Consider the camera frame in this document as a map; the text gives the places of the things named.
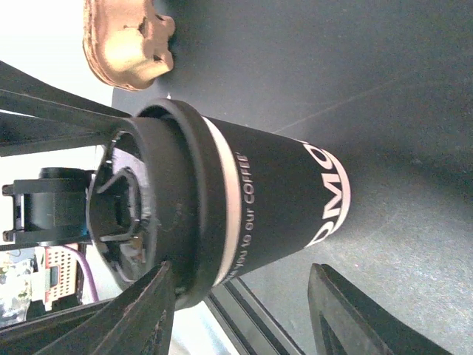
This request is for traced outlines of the black cup lid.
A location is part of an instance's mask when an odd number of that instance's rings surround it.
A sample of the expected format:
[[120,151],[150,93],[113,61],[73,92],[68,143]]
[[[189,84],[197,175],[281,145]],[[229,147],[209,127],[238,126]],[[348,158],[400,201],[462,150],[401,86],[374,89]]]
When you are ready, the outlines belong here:
[[168,261],[177,309],[201,302],[220,267],[226,217],[217,147],[195,108],[160,99],[118,118],[87,195],[86,224],[120,288]]

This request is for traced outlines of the black paper coffee cup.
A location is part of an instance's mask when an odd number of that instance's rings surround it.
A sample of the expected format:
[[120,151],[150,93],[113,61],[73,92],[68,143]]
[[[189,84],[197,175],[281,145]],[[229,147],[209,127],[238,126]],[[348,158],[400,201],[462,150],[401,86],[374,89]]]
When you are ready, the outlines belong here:
[[308,142],[205,118],[220,160],[225,243],[219,285],[323,241],[350,208],[339,159]]

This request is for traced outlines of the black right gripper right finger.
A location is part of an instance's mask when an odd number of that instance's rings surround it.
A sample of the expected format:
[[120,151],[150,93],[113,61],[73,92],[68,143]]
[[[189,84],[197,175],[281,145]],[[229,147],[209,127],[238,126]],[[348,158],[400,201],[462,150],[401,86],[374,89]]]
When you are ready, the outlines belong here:
[[318,354],[448,354],[327,264],[312,264],[307,296]]

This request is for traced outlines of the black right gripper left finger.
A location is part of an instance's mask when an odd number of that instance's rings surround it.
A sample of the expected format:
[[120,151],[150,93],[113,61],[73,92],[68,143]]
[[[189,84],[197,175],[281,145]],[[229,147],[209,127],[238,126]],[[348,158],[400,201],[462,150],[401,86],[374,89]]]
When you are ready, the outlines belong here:
[[1,330],[2,354],[167,354],[176,296],[165,261],[112,300]]

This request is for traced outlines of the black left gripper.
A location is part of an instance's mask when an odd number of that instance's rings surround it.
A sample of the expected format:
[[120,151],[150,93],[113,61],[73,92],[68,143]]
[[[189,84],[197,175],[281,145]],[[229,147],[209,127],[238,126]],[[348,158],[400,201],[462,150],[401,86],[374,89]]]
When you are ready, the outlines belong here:
[[[1,156],[106,144],[130,114],[50,86],[1,62]],[[92,170],[47,167],[1,188],[13,200],[3,246],[90,243],[86,195]]]

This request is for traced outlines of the brown pulp cup carriers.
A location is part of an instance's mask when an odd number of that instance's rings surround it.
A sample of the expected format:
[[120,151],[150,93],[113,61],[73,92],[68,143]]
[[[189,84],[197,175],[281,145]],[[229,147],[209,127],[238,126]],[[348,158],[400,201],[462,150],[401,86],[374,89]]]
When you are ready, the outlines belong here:
[[101,82],[144,90],[173,69],[174,19],[159,14],[153,1],[86,0],[83,14],[84,55]]

